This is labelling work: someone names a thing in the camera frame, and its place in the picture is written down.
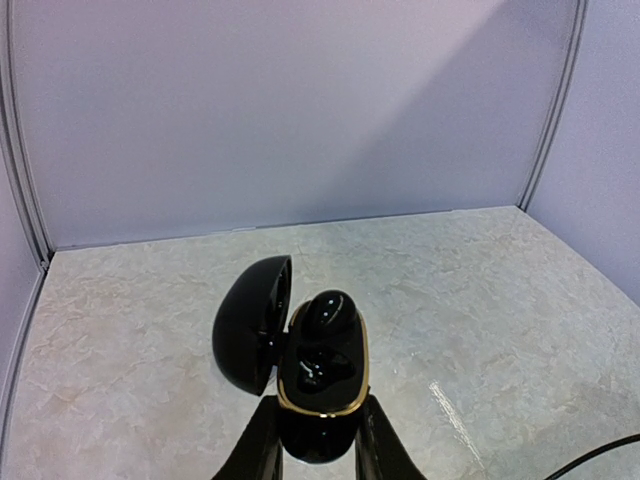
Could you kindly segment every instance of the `cable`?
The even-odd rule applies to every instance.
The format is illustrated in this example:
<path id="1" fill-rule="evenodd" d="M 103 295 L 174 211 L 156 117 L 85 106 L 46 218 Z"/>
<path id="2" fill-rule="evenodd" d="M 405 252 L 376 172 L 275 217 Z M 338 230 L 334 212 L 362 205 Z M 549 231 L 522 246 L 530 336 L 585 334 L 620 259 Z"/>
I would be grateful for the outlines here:
<path id="1" fill-rule="evenodd" d="M 573 462 L 569 463 L 568 465 L 565 465 L 560 470 L 548 476 L 544 480 L 556 480 L 561 476 L 563 476 L 565 473 L 568 473 L 570 470 L 573 470 L 574 468 L 576 468 L 578 465 L 582 465 L 584 462 L 591 460 L 593 457 L 597 457 L 598 455 L 608 452 L 609 450 L 613 450 L 614 448 L 622 447 L 623 445 L 628 445 L 634 442 L 640 442 L 640 433 L 631 435 L 629 437 L 621 438 L 620 440 L 607 443 L 602 447 L 598 447 L 595 450 L 591 450 L 589 453 L 585 453 L 583 456 L 575 459 Z"/>

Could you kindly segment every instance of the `white wall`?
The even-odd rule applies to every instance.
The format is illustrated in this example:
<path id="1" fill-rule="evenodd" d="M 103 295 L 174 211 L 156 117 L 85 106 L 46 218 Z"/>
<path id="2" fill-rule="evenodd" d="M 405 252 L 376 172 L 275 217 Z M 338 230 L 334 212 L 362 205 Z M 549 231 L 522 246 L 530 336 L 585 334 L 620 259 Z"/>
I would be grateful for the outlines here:
<path id="1" fill-rule="evenodd" d="M 640 304 L 640 0 L 592 0 L 529 213 Z"/>
<path id="2" fill-rule="evenodd" d="M 0 430 L 11 356 L 37 279 L 0 153 Z"/>
<path id="3" fill-rule="evenodd" d="M 58 247 L 513 204 L 575 1 L 15 0 Z"/>

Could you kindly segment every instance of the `black earbud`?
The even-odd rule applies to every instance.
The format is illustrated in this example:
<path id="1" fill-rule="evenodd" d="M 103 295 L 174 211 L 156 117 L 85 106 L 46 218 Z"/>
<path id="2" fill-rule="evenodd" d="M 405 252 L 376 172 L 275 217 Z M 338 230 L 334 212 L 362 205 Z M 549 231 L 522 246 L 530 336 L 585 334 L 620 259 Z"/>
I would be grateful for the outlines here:
<path id="1" fill-rule="evenodd" d="M 353 363 L 326 346 L 298 347 L 298 390 L 313 394 L 355 374 Z"/>
<path id="2" fill-rule="evenodd" d="M 302 335 L 306 340 L 321 340 L 337 335 L 351 327 L 357 319 L 356 304 L 340 290 L 328 290 L 314 298 L 302 322 Z"/>

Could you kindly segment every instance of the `black lid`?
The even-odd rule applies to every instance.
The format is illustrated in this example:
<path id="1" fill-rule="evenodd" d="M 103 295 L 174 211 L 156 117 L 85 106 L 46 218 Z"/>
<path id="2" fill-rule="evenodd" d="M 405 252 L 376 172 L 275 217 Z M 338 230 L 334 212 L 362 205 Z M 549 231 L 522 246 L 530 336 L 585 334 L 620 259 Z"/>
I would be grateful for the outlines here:
<path id="1" fill-rule="evenodd" d="M 213 324 L 213 354 L 238 388 L 264 392 L 278 362 L 290 295 L 291 257 L 283 255 L 251 265 L 224 297 Z"/>

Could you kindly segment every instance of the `marble-patterned surface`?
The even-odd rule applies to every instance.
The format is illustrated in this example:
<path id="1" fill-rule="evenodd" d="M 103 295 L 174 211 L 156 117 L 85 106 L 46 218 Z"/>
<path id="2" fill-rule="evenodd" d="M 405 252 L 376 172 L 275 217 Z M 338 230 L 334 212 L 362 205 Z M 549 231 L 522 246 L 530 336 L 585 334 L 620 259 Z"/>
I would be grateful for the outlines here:
<path id="1" fill-rule="evenodd" d="M 352 294 L 371 386 L 430 480 L 542 479 L 640 431 L 640 309 L 516 208 L 58 253 L 33 322 L 7 479 L 208 479 L 258 399 L 210 335 L 253 261 L 293 255 L 293 304 Z M 640 478 L 640 446 L 569 479 Z M 354 454 L 285 478 L 354 478 Z"/>

